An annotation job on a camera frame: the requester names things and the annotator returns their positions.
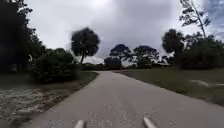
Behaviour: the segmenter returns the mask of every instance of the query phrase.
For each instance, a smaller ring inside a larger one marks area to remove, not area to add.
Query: cloud
[[[209,16],[213,16],[208,31],[223,33],[223,29],[220,28],[224,27],[224,16],[221,17],[224,12],[222,8],[224,0],[194,1],[196,5],[201,5]],[[194,25],[181,27],[178,19],[181,13],[179,0],[26,0],[26,2],[34,9],[30,15],[30,26],[37,28],[40,39],[48,47],[67,48],[72,31],[86,26],[91,27],[101,39],[100,49],[91,61],[102,62],[102,59],[109,55],[110,49],[119,43],[131,49],[137,45],[149,45],[163,52],[161,37],[169,28],[176,28],[184,33],[199,31]]]

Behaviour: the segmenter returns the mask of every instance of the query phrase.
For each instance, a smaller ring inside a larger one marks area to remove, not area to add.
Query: palm tree
[[[94,56],[99,47],[100,39],[93,30],[84,28],[72,33],[71,50],[76,56],[81,56],[80,63],[87,56]]]

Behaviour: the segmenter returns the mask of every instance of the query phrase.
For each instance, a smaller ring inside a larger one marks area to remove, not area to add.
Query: tree trunk
[[[192,6],[193,6],[193,8],[194,8],[194,11],[195,11],[195,13],[196,13],[196,15],[197,15],[197,18],[198,18],[199,22],[200,22],[200,25],[199,25],[199,26],[201,27],[201,30],[202,30],[202,32],[203,32],[203,36],[204,36],[204,38],[206,38],[207,36],[206,36],[206,33],[205,33],[204,24],[202,23],[202,20],[201,20],[201,18],[200,18],[199,12],[198,12],[197,8],[195,7],[193,1],[191,1],[191,4],[192,4]]]
[[[82,54],[81,61],[80,61],[81,64],[83,63],[84,58],[85,58],[85,54],[83,53],[83,54]]]

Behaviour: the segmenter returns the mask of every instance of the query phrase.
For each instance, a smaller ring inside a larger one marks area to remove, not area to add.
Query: gravel
[[[36,88],[0,90],[0,120],[6,120],[9,124],[19,127],[69,94],[66,89],[46,92]]]

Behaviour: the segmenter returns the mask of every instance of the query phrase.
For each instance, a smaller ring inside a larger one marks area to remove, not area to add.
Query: road
[[[24,128],[142,128],[143,117],[159,128],[224,128],[224,108],[112,72],[32,120]]]

